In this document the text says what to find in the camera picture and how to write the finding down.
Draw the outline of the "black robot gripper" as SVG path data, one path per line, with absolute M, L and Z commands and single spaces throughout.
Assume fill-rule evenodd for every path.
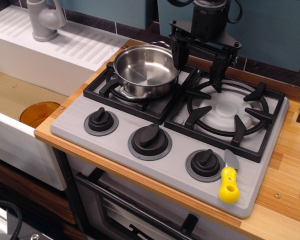
M 238 61 L 238 50 L 242 44 L 231 37 L 225 30 L 226 25 L 236 24 L 242 18 L 242 4 L 236 1 L 239 13 L 230 20 L 230 0 L 170 0 L 175 7 L 183 8 L 193 4 L 192 20 L 172 19 L 170 21 L 171 52 L 174 67 L 181 70 L 187 63 L 189 49 L 215 55 L 209 71 L 209 84 L 222 92 L 222 79 L 230 65 Z

